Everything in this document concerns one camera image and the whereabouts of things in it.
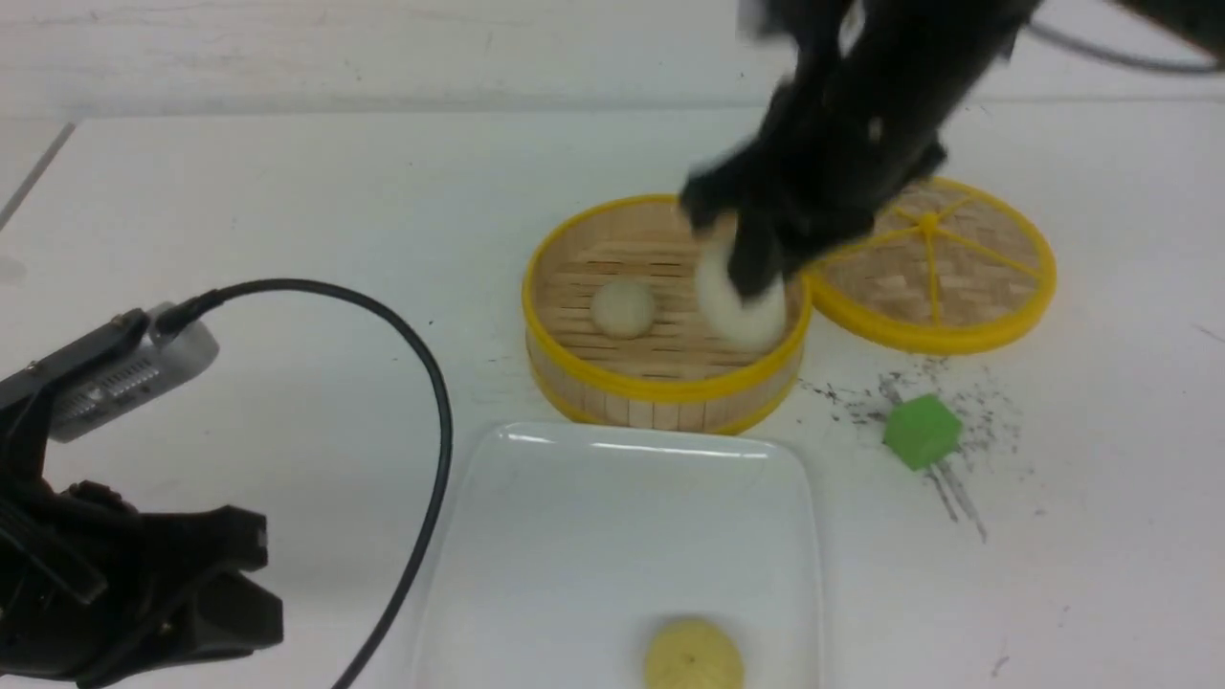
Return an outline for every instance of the green cube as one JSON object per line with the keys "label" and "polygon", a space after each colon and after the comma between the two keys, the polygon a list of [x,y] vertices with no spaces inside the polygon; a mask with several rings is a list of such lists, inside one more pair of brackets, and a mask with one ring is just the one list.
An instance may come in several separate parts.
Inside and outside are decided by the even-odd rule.
{"label": "green cube", "polygon": [[915,397],[893,407],[884,424],[884,444],[914,471],[925,470],[948,456],[957,449],[960,435],[962,419],[935,395]]}

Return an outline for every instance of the power cord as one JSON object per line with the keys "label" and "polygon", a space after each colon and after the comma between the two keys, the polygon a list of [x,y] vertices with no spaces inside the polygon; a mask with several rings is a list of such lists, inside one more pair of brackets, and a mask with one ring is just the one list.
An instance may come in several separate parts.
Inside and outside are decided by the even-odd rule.
{"label": "power cord", "polygon": [[1102,63],[1109,63],[1121,67],[1142,70],[1147,72],[1167,76],[1213,76],[1225,74],[1225,63],[1187,63],[1181,60],[1160,60],[1145,58],[1132,53],[1125,53],[1114,48],[1107,48],[1098,43],[1063,33],[1062,31],[1044,25],[1041,22],[1029,22],[1025,26],[1034,38],[1056,48],[1069,50]]}
{"label": "power cord", "polygon": [[425,346],[425,342],[421,341],[417,332],[402,318],[396,315],[396,311],[392,311],[370,297],[326,282],[312,280],[256,280],[233,287],[213,289],[164,311],[158,316],[154,327],[163,335],[174,336],[230,299],[267,292],[304,292],[331,297],[332,299],[360,306],[387,321],[408,342],[408,346],[413,348],[418,358],[421,359],[421,365],[425,367],[425,373],[430,376],[430,385],[434,387],[434,398],[439,407],[439,468],[434,479],[434,492],[430,494],[430,503],[425,508],[425,520],[421,522],[421,530],[417,535],[417,543],[413,544],[408,564],[404,565],[404,573],[401,575],[399,582],[396,584],[396,590],[392,591],[387,607],[383,608],[379,622],[375,623],[366,641],[358,650],[353,660],[349,661],[349,666],[341,674],[339,679],[332,684],[332,689],[349,689],[358,676],[361,674],[366,663],[370,662],[375,651],[379,650],[379,645],[382,644],[383,638],[387,636],[387,631],[396,620],[396,615],[399,614],[399,608],[404,604],[408,590],[413,586],[413,580],[417,579],[417,574],[421,569],[421,561],[425,559],[430,538],[434,536],[434,530],[439,523],[442,498],[446,494],[447,478],[451,474],[451,450],[454,435],[451,421],[451,401],[447,396],[446,384],[442,380],[442,371],[439,368],[439,363],[434,359],[434,354],[430,353],[429,347]]}

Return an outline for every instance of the bamboo steamer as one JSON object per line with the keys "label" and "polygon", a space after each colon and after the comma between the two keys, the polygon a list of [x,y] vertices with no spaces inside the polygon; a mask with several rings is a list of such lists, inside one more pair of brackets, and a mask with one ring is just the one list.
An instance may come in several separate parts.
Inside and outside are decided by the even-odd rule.
{"label": "bamboo steamer", "polygon": [[1000,199],[932,178],[904,190],[871,237],[818,260],[809,283],[818,311],[872,342],[973,354],[1038,325],[1055,294],[1055,255]]}
{"label": "bamboo steamer", "polygon": [[[725,218],[717,233],[734,232]],[[786,288],[788,324],[764,354],[728,348],[697,313],[699,244],[671,195],[621,199],[586,211],[540,244],[523,280],[532,373],[562,414],[582,423],[740,433],[786,397],[812,311],[805,280]],[[652,329],[635,340],[595,330],[592,297],[632,277],[655,297]]]}

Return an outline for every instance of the white plate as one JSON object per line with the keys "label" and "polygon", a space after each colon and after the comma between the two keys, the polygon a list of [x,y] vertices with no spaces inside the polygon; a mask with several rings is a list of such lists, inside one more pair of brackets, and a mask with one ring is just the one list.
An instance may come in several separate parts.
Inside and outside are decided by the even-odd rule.
{"label": "white plate", "polygon": [[703,615],[745,687],[820,685],[804,468],[767,443],[513,424],[477,449],[413,663],[419,689],[627,689],[664,622]]}

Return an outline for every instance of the white tabletop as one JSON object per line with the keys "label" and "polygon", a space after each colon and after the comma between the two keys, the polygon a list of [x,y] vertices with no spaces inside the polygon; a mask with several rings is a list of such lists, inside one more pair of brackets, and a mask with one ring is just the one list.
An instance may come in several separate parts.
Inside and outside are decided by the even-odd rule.
{"label": "white tabletop", "polygon": [[[557,418],[523,354],[518,281],[535,243],[593,204],[675,190],[758,114],[86,123],[0,234],[0,256],[28,267],[0,284],[0,370],[131,306],[247,278],[336,281],[386,300],[439,356],[462,476],[495,423]],[[947,140],[946,173],[1035,221],[1061,283],[1038,330],[979,357],[909,357],[813,319],[804,383],[750,435],[807,465],[826,677],[1216,685],[1225,104],[970,107]],[[327,687],[415,537],[437,443],[429,387],[398,338],[348,306],[262,297],[207,322],[222,356],[206,375],[53,447],[48,474],[109,483],[143,510],[268,515],[272,564],[256,579],[285,600],[285,642],[127,687]],[[952,467],[985,537],[881,445],[881,376],[908,397],[938,390],[965,418]],[[419,612],[414,596],[361,687],[401,685]]]}

